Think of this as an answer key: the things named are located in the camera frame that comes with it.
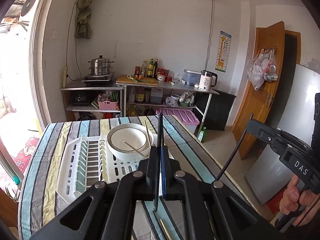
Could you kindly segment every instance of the wooden cutting board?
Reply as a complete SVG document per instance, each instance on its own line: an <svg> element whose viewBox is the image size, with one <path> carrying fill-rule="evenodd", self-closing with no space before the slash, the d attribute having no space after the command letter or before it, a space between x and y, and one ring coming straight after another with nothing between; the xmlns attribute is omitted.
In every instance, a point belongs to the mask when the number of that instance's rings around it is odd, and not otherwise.
<svg viewBox="0 0 320 240"><path fill-rule="evenodd" d="M150 82L139 82L135 83L132 79L127 78L127 75L121 75L117 78L116 83L121 83L121 84L136 84L136 85L147 85L147 86L159 86L159 82L154 79L154 78L142 78L143 81L150 81Z"/></svg>

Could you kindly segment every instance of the white bowl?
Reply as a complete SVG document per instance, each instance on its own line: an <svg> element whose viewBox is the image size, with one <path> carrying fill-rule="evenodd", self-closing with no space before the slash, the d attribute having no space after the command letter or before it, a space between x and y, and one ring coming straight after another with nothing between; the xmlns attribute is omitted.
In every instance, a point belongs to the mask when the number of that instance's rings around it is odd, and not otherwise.
<svg viewBox="0 0 320 240"><path fill-rule="evenodd" d="M154 137L148 129L150 143L153 145ZM144 156L148 157L150 147L147 142L146 128L143 125L135 123L126 123L112 128L107 134L107 144L110 151L119 160L126 162L135 162L144 159L140 154L136 153L123 141L136 148Z"/></svg>

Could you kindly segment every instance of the kettle handle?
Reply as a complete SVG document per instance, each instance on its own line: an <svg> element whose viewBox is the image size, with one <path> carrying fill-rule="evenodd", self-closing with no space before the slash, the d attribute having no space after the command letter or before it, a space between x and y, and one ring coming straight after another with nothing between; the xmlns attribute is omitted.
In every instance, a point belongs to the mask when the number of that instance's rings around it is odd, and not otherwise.
<svg viewBox="0 0 320 240"><path fill-rule="evenodd" d="M217 85L218 75L216 73L212 73L212 76L216 77L216 80L214 81L214 84L211 86L213 88L213 87L215 87Z"/></svg>

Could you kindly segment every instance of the light switch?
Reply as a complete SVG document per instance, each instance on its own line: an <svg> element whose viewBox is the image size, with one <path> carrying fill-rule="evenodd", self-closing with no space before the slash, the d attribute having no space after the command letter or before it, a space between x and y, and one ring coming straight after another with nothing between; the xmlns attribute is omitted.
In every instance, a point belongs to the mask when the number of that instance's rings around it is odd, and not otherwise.
<svg viewBox="0 0 320 240"><path fill-rule="evenodd" d="M53 39L57 39L58 38L58 31L53 31Z"/></svg>

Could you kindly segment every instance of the purple lid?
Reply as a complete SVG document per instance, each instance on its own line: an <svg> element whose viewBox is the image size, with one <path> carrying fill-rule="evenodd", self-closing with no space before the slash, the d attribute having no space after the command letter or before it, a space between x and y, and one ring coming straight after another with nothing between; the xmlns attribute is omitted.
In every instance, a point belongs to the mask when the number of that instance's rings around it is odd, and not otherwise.
<svg viewBox="0 0 320 240"><path fill-rule="evenodd" d="M158 108L156 113L162 112L163 115L175 115L184 125L200 124L198 118L191 110L176 109L176 108Z"/></svg>

